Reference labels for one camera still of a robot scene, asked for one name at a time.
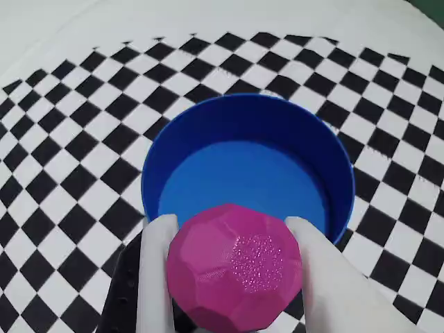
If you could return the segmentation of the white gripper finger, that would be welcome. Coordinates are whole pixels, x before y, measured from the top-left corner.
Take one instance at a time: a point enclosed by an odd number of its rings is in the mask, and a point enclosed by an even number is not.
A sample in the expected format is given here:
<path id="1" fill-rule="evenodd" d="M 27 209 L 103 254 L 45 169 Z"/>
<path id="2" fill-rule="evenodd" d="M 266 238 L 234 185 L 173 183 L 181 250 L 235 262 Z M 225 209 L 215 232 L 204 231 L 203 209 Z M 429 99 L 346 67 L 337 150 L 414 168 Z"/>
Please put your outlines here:
<path id="1" fill-rule="evenodd" d="M 309 221 L 287 217 L 302 258 L 308 332 L 419 332 Z"/>

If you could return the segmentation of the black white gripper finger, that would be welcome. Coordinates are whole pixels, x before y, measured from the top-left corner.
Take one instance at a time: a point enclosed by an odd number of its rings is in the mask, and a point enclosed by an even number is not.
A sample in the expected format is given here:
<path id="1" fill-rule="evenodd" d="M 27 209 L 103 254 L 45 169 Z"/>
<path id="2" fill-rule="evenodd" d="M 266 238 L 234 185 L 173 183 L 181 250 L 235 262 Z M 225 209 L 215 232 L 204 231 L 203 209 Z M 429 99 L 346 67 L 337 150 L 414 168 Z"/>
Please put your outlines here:
<path id="1" fill-rule="evenodd" d="M 162 215 L 147 223 L 121 252 L 99 332 L 175 332 L 166 261 L 177 232 L 177 216 Z"/>

